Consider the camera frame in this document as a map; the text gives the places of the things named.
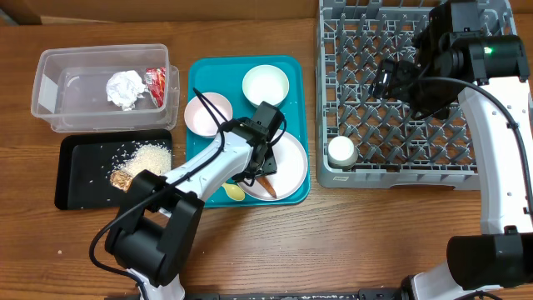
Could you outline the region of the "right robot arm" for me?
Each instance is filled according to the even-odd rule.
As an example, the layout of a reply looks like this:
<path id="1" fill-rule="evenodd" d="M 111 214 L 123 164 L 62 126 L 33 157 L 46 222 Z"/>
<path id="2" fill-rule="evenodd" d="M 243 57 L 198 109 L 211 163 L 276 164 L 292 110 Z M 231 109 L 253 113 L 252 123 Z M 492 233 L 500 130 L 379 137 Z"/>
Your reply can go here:
<path id="1" fill-rule="evenodd" d="M 414 62 L 384 60 L 370 91 L 409 106 L 411 118 L 445 119 L 459 103 L 474 144 L 481 233 L 449 240 L 446 260 L 406 278 L 399 299 L 483 299 L 532 280 L 530 69 L 516 35 L 489 36 L 475 1 L 433 8 Z"/>

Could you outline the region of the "white plastic cup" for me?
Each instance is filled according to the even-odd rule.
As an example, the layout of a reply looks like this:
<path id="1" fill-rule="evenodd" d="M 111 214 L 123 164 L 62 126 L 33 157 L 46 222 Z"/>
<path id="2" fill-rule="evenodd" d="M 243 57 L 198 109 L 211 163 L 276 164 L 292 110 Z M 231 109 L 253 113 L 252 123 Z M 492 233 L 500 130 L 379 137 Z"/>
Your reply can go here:
<path id="1" fill-rule="evenodd" d="M 334 137 L 327 145 L 327 160 L 332 168 L 352 168 L 358 155 L 354 142 L 345 136 Z"/>

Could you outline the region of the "pile of white rice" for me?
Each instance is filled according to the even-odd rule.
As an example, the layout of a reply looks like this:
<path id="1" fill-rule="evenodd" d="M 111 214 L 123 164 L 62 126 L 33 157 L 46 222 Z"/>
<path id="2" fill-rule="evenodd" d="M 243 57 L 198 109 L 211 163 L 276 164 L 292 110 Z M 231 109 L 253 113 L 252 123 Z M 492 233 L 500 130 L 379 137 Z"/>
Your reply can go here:
<path id="1" fill-rule="evenodd" d="M 132 156 L 115 167 L 115 171 L 126 173 L 132 177 L 148 170 L 156 175 L 163 175 L 172 168 L 171 151 L 162 145 L 145 144 L 138 147 Z"/>

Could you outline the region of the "brown food chunk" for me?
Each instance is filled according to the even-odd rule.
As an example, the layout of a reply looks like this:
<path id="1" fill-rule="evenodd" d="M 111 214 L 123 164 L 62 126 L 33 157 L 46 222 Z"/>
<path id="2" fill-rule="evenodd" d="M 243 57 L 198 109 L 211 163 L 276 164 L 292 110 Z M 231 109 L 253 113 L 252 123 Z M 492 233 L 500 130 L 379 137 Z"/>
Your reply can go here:
<path id="1" fill-rule="evenodd" d="M 131 186 L 133 177 L 127 172 L 121 170 L 114 171 L 110 176 L 111 185 L 124 192 L 127 192 Z"/>

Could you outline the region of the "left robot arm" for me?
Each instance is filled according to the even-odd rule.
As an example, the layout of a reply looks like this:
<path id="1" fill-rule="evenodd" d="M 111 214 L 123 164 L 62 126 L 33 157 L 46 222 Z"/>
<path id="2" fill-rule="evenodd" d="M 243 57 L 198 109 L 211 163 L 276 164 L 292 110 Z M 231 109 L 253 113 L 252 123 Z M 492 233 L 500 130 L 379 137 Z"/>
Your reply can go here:
<path id="1" fill-rule="evenodd" d="M 212 143 L 164 175 L 142 171 L 119 212 L 97 236 L 133 279 L 141 299 L 183 299 L 179 283 L 207 199 L 227 180 L 252 185 L 276 172 L 273 146 L 286 126 L 283 113 L 262 102 L 253 117 L 220 125 Z"/>

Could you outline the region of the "white napkin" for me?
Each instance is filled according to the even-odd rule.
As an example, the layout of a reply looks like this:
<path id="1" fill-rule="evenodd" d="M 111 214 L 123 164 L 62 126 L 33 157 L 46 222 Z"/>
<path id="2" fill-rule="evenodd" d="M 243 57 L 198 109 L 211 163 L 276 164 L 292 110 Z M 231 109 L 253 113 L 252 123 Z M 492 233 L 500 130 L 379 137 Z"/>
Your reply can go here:
<path id="1" fill-rule="evenodd" d="M 146 90 L 147 86 L 135 70 L 114 73 L 106 85 L 107 100 L 123 111 L 133 110 Z"/>

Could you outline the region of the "red snack wrapper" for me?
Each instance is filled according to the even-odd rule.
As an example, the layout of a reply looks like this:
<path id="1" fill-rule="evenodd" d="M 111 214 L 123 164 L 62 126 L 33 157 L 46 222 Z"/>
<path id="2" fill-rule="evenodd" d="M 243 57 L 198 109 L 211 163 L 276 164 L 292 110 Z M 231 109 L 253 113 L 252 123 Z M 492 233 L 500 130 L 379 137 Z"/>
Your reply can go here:
<path id="1" fill-rule="evenodd" d="M 166 69 L 164 67 L 147 68 L 144 78 L 153 103 L 158 108 L 162 107 L 165 97 Z"/>

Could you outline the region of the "white bowl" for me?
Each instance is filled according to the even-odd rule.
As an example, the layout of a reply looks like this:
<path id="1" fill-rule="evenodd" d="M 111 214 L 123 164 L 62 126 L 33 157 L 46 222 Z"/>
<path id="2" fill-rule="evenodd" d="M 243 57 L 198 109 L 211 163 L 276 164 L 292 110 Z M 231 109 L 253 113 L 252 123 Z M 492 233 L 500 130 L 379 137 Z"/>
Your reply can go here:
<path id="1" fill-rule="evenodd" d="M 254 107 L 268 103 L 278 107 L 288 95 L 290 83 L 287 75 L 273 65 L 251 68 L 242 80 L 242 92 Z"/>

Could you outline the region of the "brown sausage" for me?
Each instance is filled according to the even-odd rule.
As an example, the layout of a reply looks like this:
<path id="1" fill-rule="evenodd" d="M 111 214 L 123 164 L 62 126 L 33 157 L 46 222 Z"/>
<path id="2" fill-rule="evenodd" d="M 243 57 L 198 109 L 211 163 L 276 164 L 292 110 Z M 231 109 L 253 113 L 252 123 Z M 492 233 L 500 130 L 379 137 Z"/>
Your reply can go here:
<path id="1" fill-rule="evenodd" d="M 271 197 L 277 199 L 276 191 L 267 177 L 258 177 L 257 182 L 269 193 Z"/>

